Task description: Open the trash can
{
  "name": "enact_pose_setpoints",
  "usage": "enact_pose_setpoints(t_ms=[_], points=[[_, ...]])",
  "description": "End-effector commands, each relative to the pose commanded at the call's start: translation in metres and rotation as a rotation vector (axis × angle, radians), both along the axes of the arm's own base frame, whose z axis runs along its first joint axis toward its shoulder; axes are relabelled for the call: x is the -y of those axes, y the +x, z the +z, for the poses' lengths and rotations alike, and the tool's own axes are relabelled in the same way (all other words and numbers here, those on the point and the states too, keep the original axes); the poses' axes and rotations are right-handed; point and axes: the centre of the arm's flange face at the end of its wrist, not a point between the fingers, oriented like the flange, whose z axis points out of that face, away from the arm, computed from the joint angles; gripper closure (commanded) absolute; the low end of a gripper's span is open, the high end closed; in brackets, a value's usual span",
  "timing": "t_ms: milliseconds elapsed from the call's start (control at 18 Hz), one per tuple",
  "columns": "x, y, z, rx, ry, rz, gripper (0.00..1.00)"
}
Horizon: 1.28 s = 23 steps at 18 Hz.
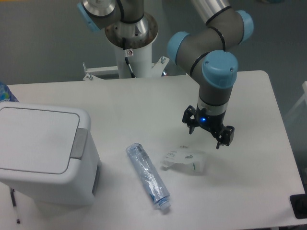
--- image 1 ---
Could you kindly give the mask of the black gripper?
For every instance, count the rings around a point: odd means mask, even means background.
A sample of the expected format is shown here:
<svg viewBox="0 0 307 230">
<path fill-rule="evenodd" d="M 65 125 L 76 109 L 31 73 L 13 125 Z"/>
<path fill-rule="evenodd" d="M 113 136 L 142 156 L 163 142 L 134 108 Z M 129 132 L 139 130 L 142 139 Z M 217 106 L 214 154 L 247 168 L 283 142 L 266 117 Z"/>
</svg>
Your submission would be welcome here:
<svg viewBox="0 0 307 230">
<path fill-rule="evenodd" d="M 235 128 L 233 126 L 224 126 L 224 115 L 226 111 L 218 115 L 210 115 L 206 108 L 195 109 L 189 105 L 184 111 L 182 122 L 189 128 L 189 134 L 192 134 L 196 127 L 200 127 L 212 134 L 217 140 L 216 149 L 220 146 L 229 146 L 234 138 Z"/>
</svg>

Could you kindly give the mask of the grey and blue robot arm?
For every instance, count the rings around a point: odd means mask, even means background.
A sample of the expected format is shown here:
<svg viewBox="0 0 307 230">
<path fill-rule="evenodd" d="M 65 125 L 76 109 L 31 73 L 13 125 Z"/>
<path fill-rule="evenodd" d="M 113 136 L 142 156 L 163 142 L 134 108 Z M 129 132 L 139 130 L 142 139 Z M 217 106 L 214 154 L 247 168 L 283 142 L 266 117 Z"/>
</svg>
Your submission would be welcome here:
<svg viewBox="0 0 307 230">
<path fill-rule="evenodd" d="M 199 85 L 196 107 L 189 106 L 182 121 L 192 133 L 200 127 L 216 139 L 217 146 L 229 146 L 233 126 L 223 124 L 238 61 L 229 52 L 249 39 L 254 31 L 251 16 L 235 11 L 226 0 L 194 0 L 206 29 L 191 35 L 177 32 L 167 44 L 167 55 Z M 158 35 L 156 20 L 144 9 L 142 0 L 81 0 L 77 8 L 93 32 L 104 30 L 117 53 L 120 78 L 149 77 L 152 58 L 142 56 Z"/>
</svg>

